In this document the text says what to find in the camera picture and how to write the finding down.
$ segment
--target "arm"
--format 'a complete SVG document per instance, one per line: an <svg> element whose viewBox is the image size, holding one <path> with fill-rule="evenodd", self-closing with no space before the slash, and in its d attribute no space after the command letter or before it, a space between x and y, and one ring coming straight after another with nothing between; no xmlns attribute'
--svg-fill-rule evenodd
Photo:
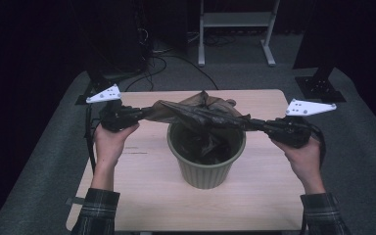
<svg viewBox="0 0 376 235"><path fill-rule="evenodd" d="M305 218L311 235L351 234L341 218L338 201L326 193L319 169L319 142L310 138L300 149L277 141L272 142L285 152L292 171L301 180L305 195L301 195Z"/></svg>
<svg viewBox="0 0 376 235"><path fill-rule="evenodd" d="M95 142L97 164L93 180L71 234L114 234L115 216L119 193L113 192L115 166L118 163L126 138L133 133L139 124L130 126L117 133L96 128Z"/></svg>

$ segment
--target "white metal stand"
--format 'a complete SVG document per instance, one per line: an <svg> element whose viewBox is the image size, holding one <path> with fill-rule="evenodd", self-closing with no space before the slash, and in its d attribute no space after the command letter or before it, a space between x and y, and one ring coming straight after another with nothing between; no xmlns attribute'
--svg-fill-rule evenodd
<svg viewBox="0 0 376 235"><path fill-rule="evenodd" d="M204 28L224 27L224 26L267 26L265 38L260 42L269 66L274 67L276 63L271 54L268 43L276 21L277 10L280 0L275 0L271 12L251 12L251 13L205 13L204 0L201 0L200 10L200 43L198 46L198 65L203 67L206 64L204 50Z"/></svg>

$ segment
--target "person's right hand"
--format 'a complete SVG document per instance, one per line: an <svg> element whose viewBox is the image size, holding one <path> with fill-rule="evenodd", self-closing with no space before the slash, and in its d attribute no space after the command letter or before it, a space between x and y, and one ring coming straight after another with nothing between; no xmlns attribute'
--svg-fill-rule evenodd
<svg viewBox="0 0 376 235"><path fill-rule="evenodd" d="M310 137L303 147L296 149L275 140L271 140L277 147L285 152L293 172L301 180L307 194L325 193L320 175L320 144Z"/></svg>

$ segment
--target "plaid shirt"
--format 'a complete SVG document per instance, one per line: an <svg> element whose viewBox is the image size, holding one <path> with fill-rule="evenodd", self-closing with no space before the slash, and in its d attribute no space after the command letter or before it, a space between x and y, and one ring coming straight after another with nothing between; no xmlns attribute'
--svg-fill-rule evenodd
<svg viewBox="0 0 376 235"><path fill-rule="evenodd" d="M119 193L90 188L71 234L115 234L118 197ZM310 235L351 234L331 194L302 195L301 200Z"/></svg>

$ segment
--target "wooden tabletop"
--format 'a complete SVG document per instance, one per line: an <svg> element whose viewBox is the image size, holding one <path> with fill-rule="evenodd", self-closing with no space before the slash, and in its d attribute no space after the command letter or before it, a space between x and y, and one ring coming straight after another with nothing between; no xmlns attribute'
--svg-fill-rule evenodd
<svg viewBox="0 0 376 235"><path fill-rule="evenodd" d="M122 93L126 106L150 107L158 100L179 102L200 91ZM207 91L234 99L241 114L252 118L282 118L288 102L279 90ZM115 191L117 231L261 231L299 230L304 188L284 153L262 132L247 132L246 148L226 180L202 190L182 178L177 160L166 143L168 125L140 121L118 160ZM77 197L90 186L90 163ZM72 205L67 229L74 226L81 205Z"/></svg>

